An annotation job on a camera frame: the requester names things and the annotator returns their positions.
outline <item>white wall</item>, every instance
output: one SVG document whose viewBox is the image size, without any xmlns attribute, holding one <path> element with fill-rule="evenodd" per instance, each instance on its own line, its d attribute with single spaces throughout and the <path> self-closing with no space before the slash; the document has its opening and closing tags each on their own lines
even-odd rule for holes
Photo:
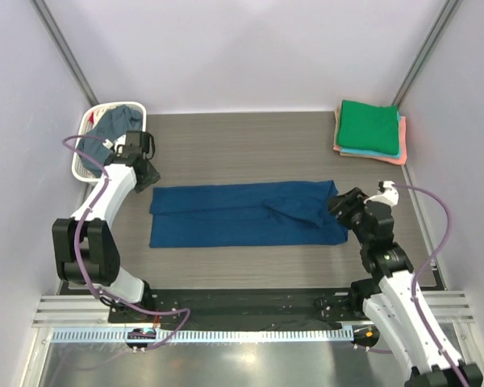
<svg viewBox="0 0 484 387">
<path fill-rule="evenodd" d="M 0 387 L 17 383 L 40 295 L 56 286 L 51 225 L 83 188 L 61 139 L 86 107 L 29 1 L 1 0 Z"/>
<path fill-rule="evenodd" d="M 484 0 L 463 2 L 400 110 L 415 183 L 453 211 L 444 278 L 465 291 L 484 337 Z M 438 241 L 444 213 L 423 205 Z"/>
<path fill-rule="evenodd" d="M 392 101 L 444 0 L 50 0 L 100 102 L 149 113 Z"/>
</svg>

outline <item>blue towel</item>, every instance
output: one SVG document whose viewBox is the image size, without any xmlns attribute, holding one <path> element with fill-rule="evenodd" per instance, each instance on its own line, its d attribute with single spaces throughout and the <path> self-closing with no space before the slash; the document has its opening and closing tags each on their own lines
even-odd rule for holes
<svg viewBox="0 0 484 387">
<path fill-rule="evenodd" d="M 151 248 L 339 244 L 333 181 L 155 188 Z"/>
</svg>

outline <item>metal floor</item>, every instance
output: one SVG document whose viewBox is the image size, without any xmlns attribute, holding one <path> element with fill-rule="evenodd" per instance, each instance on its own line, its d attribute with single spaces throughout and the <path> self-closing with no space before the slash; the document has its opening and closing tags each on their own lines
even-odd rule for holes
<svg viewBox="0 0 484 387">
<path fill-rule="evenodd" d="M 404 182 L 400 167 L 332 150 L 331 112 L 149 115 L 159 186 L 333 180 L 340 193 Z M 347 287 L 369 275 L 350 235 L 339 246 L 150 248 L 152 190 L 130 193 L 112 231 L 122 266 L 154 289 Z M 427 258 L 408 192 L 393 210 L 396 240 L 415 268 Z M 434 285 L 433 275 L 421 285 Z"/>
<path fill-rule="evenodd" d="M 453 326 L 441 328 L 459 350 Z M 381 341 L 376 348 L 387 346 Z M 355 351 L 343 342 L 191 343 L 142 356 L 119 352 L 126 353 L 125 344 L 51 344 L 40 386 L 398 387 L 404 382 L 392 355 Z M 113 356 L 117 359 L 108 361 Z"/>
</svg>

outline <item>laundry basket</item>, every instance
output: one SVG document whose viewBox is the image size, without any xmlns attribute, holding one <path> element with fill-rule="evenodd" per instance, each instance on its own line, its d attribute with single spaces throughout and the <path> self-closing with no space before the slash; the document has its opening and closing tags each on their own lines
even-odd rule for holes
<svg viewBox="0 0 484 387">
<path fill-rule="evenodd" d="M 113 109 L 120 105 L 126 105 L 131 107 L 134 110 L 138 110 L 142 115 L 142 131 L 145 131 L 146 124 L 147 124 L 147 111 L 145 110 L 144 106 L 139 104 L 138 102 L 112 102 L 112 103 L 103 103 L 101 105 L 96 105 L 86 111 L 82 116 L 81 126 L 79 127 L 79 135 L 85 135 L 89 131 L 91 131 L 94 127 L 93 124 L 90 122 L 90 116 L 97 110 L 109 110 Z M 85 183 L 89 183 L 92 185 L 97 184 L 98 178 L 95 177 L 93 173 L 91 173 L 88 169 L 84 168 L 82 165 L 81 157 L 77 154 L 73 154 L 72 159 L 72 173 L 76 179 L 80 181 L 84 181 Z"/>
</svg>

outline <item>green cloth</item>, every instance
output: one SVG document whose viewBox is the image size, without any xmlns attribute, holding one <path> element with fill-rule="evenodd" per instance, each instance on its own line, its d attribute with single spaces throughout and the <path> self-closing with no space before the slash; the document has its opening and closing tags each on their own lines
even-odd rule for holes
<svg viewBox="0 0 484 387">
<path fill-rule="evenodd" d="M 340 108 L 337 144 L 342 148 L 365 149 L 398 155 L 398 107 L 378 107 L 343 101 Z"/>
</svg>

